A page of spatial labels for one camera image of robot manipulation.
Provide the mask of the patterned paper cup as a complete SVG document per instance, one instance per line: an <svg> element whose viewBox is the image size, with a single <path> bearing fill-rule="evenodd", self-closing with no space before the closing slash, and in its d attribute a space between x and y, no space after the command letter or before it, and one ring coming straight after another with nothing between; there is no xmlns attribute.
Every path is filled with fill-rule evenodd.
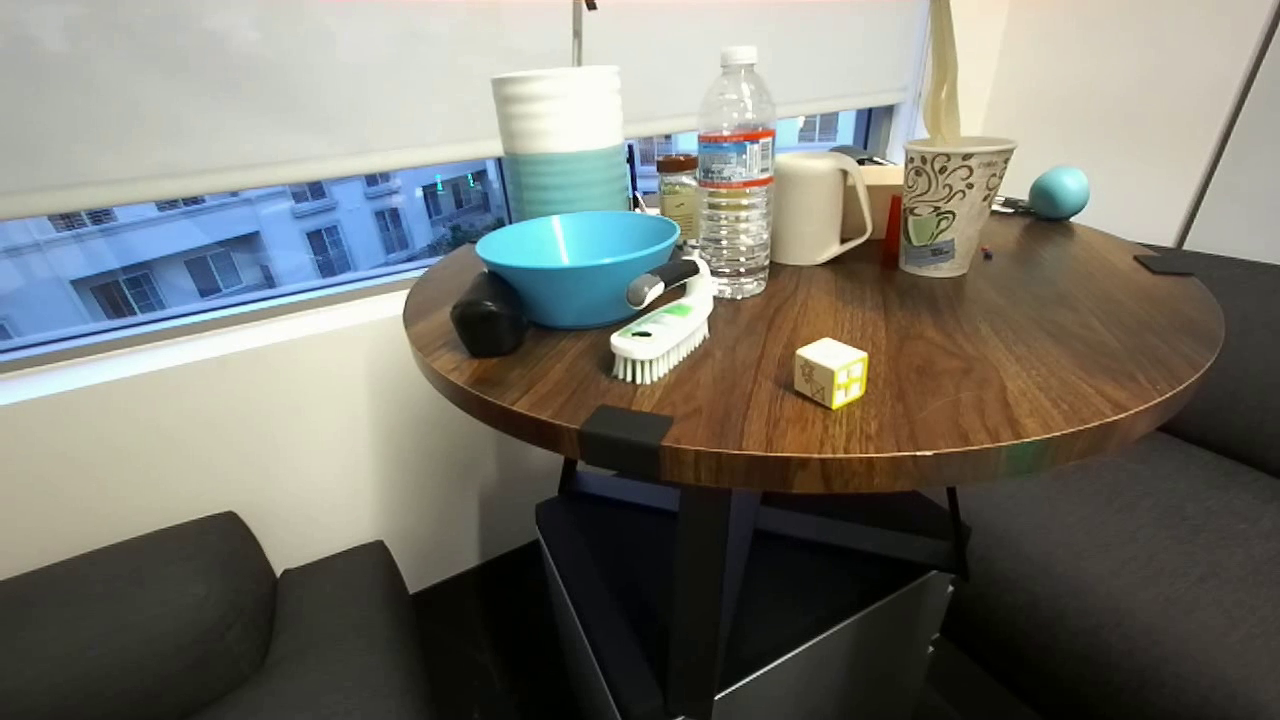
<svg viewBox="0 0 1280 720"><path fill-rule="evenodd" d="M964 277L999 196L1017 143L998 134L914 141L904 147L901 269Z"/></svg>

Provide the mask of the white scrub brush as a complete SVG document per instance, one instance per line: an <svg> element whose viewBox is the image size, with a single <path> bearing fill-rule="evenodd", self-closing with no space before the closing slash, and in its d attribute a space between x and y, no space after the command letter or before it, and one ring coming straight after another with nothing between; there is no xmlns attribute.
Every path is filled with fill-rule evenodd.
<svg viewBox="0 0 1280 720"><path fill-rule="evenodd" d="M669 261L629 286L629 303L635 319L607 334L612 377L656 385L710 339L718 281L706 261Z"/></svg>

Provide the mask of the black tape patch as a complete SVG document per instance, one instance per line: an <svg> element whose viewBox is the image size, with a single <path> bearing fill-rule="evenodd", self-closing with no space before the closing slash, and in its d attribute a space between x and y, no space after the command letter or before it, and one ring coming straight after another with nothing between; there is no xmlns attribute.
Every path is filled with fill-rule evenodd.
<svg viewBox="0 0 1280 720"><path fill-rule="evenodd" d="M656 474L669 429L669 417L602 405L582 424L582 454L626 474Z"/></svg>
<svg viewBox="0 0 1280 720"><path fill-rule="evenodd" d="M1132 257L1148 277L1197 277L1197 269L1185 257Z"/></svg>

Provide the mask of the blue plastic bowl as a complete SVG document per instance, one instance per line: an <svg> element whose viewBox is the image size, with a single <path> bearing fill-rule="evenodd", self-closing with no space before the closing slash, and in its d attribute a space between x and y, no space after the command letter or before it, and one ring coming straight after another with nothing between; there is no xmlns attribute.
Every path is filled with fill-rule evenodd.
<svg viewBox="0 0 1280 720"><path fill-rule="evenodd" d="M505 224L475 238L479 264L501 277L544 328L603 328L635 311L629 286L662 269L680 238L666 217L568 212Z"/></svg>

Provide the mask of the small black box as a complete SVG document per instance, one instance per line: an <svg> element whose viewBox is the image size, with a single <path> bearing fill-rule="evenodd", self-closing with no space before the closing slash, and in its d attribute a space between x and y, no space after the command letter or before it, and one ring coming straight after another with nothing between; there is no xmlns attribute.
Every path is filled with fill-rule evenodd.
<svg viewBox="0 0 1280 720"><path fill-rule="evenodd" d="M474 359L513 354L529 319L507 281L479 273L452 303L452 328Z"/></svg>

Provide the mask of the glass jar with lid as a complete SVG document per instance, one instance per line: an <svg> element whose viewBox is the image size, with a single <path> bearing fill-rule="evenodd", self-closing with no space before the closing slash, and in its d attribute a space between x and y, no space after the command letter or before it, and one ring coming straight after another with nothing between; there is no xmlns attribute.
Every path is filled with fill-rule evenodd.
<svg viewBox="0 0 1280 720"><path fill-rule="evenodd" d="M673 151L656 159L656 199L669 220L680 224L680 238L698 245L702 238L702 180L698 180L698 159L688 151Z"/></svg>

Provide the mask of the white and yellow cube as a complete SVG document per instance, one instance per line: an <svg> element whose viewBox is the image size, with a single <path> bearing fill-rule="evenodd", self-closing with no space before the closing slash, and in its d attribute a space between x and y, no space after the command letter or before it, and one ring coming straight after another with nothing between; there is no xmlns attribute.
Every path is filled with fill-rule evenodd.
<svg viewBox="0 0 1280 720"><path fill-rule="evenodd" d="M846 409L868 389L868 352L819 334L793 354L793 389L824 409Z"/></svg>

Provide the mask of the clear plastic water bottle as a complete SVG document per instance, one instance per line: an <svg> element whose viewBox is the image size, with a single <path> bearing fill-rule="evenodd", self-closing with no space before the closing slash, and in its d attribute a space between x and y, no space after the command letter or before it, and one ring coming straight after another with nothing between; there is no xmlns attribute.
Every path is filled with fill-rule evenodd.
<svg viewBox="0 0 1280 720"><path fill-rule="evenodd" d="M774 180L778 180L778 102L751 44L728 44L706 92L702 159L702 257L723 298L768 286L774 269Z"/></svg>

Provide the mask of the white mug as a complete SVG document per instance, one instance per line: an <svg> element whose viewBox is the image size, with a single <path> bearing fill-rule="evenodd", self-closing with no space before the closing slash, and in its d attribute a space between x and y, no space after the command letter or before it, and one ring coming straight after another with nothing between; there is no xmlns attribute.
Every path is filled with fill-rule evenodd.
<svg viewBox="0 0 1280 720"><path fill-rule="evenodd" d="M778 169L774 261L818 269L871 234L864 173L840 151L789 151Z"/></svg>

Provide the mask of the white and teal vase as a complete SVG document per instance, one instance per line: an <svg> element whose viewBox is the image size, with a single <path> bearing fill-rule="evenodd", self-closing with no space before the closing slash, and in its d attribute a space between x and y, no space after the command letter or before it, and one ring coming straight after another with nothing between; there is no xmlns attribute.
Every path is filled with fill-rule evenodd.
<svg viewBox="0 0 1280 720"><path fill-rule="evenodd" d="M516 220L629 204L616 62L505 73L492 99Z"/></svg>

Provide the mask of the black table base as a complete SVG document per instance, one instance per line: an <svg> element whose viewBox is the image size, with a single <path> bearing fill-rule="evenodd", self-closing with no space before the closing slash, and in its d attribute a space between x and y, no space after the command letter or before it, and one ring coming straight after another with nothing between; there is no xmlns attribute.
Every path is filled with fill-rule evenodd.
<svg viewBox="0 0 1280 720"><path fill-rule="evenodd" d="M914 720L956 495L751 495L564 464L535 506L589 720Z"/></svg>

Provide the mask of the teal ball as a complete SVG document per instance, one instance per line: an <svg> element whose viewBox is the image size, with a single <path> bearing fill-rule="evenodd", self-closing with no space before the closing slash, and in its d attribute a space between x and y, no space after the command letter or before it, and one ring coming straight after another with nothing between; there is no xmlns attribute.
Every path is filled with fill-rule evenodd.
<svg viewBox="0 0 1280 720"><path fill-rule="evenodd" d="M1074 220L1087 206L1087 199L1087 173L1074 165L1041 173L1028 187L1028 212L1041 220Z"/></svg>

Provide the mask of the dark grey sofa left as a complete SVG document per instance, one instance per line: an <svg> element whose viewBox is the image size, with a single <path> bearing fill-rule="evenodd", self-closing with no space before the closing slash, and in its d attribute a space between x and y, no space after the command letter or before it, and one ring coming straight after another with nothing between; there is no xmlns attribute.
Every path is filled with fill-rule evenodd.
<svg viewBox="0 0 1280 720"><path fill-rule="evenodd" d="M276 571L235 512L0 579L0 720L438 720L382 538Z"/></svg>

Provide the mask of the dark grey sofa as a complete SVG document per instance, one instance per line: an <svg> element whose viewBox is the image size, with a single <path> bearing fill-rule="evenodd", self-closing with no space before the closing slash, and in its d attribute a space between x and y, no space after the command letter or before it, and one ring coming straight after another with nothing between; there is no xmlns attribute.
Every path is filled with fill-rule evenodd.
<svg viewBox="0 0 1280 720"><path fill-rule="evenodd" d="M1162 431L974 483L947 637L1049 720L1280 720L1280 269L1185 257L1225 347Z"/></svg>
<svg viewBox="0 0 1280 720"><path fill-rule="evenodd" d="M438 720L382 538L276 571L235 512L0 579L0 720Z"/></svg>

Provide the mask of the black tape patch right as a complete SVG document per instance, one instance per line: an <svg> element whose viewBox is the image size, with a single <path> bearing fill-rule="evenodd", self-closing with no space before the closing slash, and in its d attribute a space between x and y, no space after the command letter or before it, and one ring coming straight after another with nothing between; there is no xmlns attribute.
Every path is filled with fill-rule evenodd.
<svg viewBox="0 0 1280 720"><path fill-rule="evenodd" d="M1132 257L1148 277L1197 277L1197 269L1185 257Z"/></svg>

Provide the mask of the dark grey sofa right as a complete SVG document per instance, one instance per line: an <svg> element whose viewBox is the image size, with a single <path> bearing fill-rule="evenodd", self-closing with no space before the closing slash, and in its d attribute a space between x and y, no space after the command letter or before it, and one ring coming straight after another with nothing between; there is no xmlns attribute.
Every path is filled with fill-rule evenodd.
<svg viewBox="0 0 1280 720"><path fill-rule="evenodd" d="M1049 720L1280 720L1280 269L1185 257L1225 347L1162 431L974 483L947 637Z"/></svg>

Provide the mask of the white roller window blind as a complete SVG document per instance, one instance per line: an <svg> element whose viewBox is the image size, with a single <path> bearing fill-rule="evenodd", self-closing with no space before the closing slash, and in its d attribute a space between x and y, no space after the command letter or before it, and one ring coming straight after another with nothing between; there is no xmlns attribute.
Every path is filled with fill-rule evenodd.
<svg viewBox="0 0 1280 720"><path fill-rule="evenodd" d="M728 44L785 117L919 89L929 0L0 0L0 212L46 217L498 147L492 78L612 62L676 132Z"/></svg>

